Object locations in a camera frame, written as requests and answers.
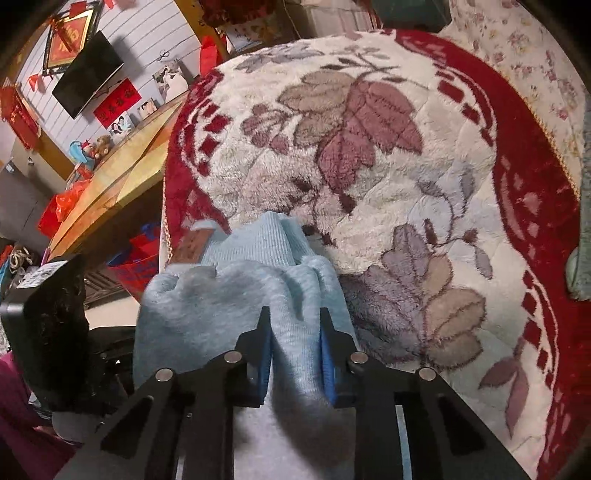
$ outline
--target fluffy carpet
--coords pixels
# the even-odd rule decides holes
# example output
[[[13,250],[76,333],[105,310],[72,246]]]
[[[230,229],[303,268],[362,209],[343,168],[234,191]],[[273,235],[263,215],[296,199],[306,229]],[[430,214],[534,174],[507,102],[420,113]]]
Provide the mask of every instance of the fluffy carpet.
[[[391,30],[301,40],[193,85],[165,231],[172,254],[197,219],[230,231],[266,210],[297,217],[335,265],[363,348],[438,370],[550,479],[591,398],[591,306],[563,274],[578,239],[569,178],[520,95],[454,44]]]

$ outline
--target red plastic bag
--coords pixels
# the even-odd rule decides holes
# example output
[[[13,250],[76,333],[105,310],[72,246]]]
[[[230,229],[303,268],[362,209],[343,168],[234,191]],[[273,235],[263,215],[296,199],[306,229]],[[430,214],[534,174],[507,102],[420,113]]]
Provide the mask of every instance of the red plastic bag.
[[[226,36],[221,37],[222,44],[226,44]],[[222,54],[217,49],[212,37],[206,35],[201,41],[201,50],[199,52],[199,72],[201,76],[209,73],[209,70],[214,69],[223,63]]]
[[[56,215],[56,198],[57,195],[51,197],[49,204],[45,207],[45,211],[43,212],[43,215],[41,215],[39,223],[37,224],[37,230],[49,238],[53,238],[60,229],[60,221],[57,219]]]
[[[80,180],[72,184],[72,188],[70,190],[66,190],[64,193],[59,194],[56,196],[56,216],[57,220],[62,223],[73,208],[80,200],[80,196],[82,192],[86,190],[86,187],[90,183],[90,180]]]

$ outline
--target framed picture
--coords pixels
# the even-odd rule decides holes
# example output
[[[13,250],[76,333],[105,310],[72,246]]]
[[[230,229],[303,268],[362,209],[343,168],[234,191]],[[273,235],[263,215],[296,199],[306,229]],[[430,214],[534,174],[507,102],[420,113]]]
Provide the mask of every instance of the framed picture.
[[[86,42],[95,34],[102,6],[102,0],[88,2],[86,10],[73,18],[70,18],[69,11],[58,14],[57,21],[70,39],[73,50],[69,51],[60,36],[50,28],[43,57],[44,77],[67,70]]]
[[[135,125],[129,117],[129,114],[123,112],[119,115],[119,118],[109,126],[109,135],[113,139],[113,143],[117,145],[127,137],[134,128]]]
[[[151,98],[147,102],[142,102],[138,108],[138,115],[142,120],[146,120],[152,113],[157,110],[154,99]]]
[[[164,63],[164,67],[154,73],[153,77],[164,103],[168,103],[189,89],[178,60]]]

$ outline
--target black television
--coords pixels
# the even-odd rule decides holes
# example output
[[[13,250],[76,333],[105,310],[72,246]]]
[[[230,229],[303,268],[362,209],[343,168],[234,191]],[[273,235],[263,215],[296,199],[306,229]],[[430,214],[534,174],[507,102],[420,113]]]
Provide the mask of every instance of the black television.
[[[53,96],[72,118],[76,118],[122,66],[123,60],[99,31],[61,76]]]

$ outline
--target light blue towel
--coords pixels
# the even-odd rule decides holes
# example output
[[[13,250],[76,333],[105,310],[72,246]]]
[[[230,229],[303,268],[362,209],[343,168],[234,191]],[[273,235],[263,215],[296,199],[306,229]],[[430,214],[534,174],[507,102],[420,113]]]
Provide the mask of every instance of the light blue towel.
[[[354,336],[331,263],[317,256],[294,219],[265,213],[227,236],[214,228],[199,265],[171,265],[144,293],[134,380],[159,368],[202,367],[234,347],[269,306],[274,335],[265,405],[235,415],[236,480],[353,478],[353,410],[324,397],[319,311]]]

